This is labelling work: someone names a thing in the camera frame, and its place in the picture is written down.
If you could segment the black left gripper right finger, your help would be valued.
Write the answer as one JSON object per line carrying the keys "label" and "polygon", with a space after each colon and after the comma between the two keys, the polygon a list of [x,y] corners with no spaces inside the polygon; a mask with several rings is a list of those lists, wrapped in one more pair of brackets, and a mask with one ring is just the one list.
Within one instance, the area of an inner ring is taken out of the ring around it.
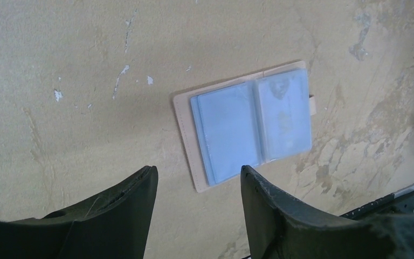
{"label": "black left gripper right finger", "polygon": [[314,208],[241,169],[252,258],[414,258],[414,214],[350,220]]}

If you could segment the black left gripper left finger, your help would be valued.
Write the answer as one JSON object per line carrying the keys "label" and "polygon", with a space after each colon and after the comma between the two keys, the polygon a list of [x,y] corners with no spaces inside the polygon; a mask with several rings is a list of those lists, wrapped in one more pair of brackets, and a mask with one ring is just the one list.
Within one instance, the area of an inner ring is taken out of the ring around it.
{"label": "black left gripper left finger", "polygon": [[144,166],[41,219],[0,221],[0,258],[143,258],[158,184]]}

